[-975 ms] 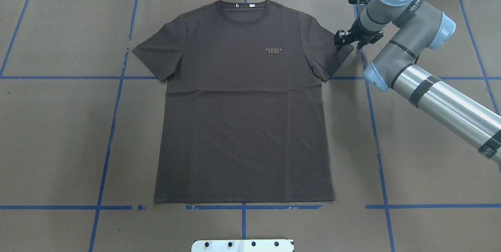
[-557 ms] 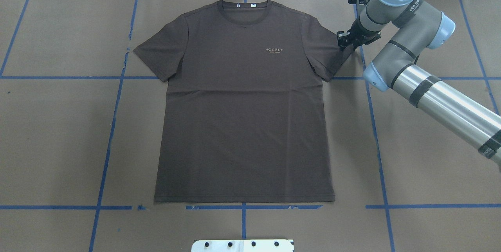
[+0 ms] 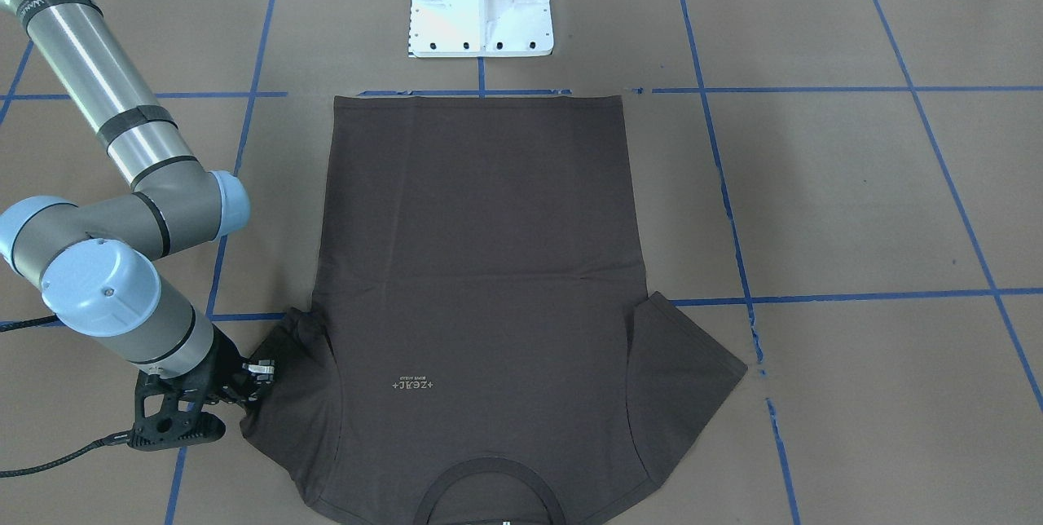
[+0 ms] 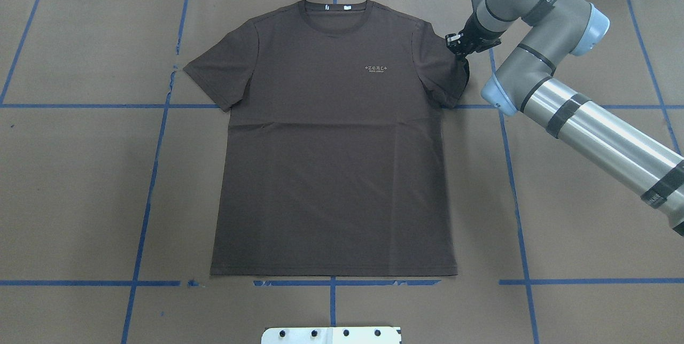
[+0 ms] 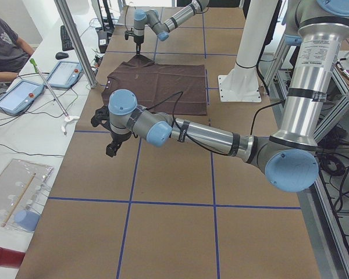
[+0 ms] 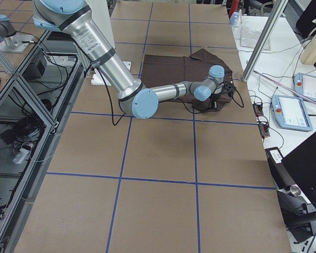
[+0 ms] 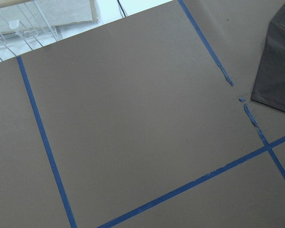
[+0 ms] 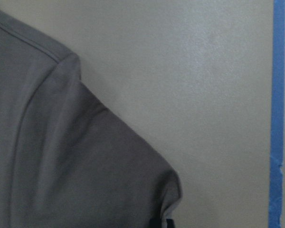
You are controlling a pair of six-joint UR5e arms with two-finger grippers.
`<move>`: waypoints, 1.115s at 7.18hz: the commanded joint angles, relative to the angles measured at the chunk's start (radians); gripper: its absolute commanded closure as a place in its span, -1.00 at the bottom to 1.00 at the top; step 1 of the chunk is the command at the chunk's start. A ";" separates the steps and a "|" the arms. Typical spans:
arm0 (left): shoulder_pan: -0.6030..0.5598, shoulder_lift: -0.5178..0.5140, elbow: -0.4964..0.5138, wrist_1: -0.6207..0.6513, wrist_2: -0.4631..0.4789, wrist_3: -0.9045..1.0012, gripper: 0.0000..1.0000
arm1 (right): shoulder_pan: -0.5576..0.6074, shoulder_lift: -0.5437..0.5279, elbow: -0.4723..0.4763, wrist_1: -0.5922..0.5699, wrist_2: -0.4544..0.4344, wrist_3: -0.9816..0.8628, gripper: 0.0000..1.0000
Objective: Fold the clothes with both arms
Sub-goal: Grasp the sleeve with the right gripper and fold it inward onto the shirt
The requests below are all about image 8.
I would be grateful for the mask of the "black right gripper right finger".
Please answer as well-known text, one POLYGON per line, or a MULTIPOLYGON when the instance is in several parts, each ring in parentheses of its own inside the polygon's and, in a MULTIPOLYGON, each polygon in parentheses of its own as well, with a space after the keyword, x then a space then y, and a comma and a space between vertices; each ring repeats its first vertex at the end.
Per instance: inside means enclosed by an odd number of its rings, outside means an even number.
POLYGON ((166 219, 167 227, 166 228, 175 228, 175 223, 173 219, 166 219))

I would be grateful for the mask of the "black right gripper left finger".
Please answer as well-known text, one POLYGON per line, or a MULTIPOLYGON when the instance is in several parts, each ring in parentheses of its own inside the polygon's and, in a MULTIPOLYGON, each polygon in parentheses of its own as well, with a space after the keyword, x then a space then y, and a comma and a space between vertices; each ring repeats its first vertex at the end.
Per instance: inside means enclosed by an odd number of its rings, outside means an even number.
POLYGON ((149 228, 164 228, 165 221, 161 218, 151 218, 149 221, 149 228))

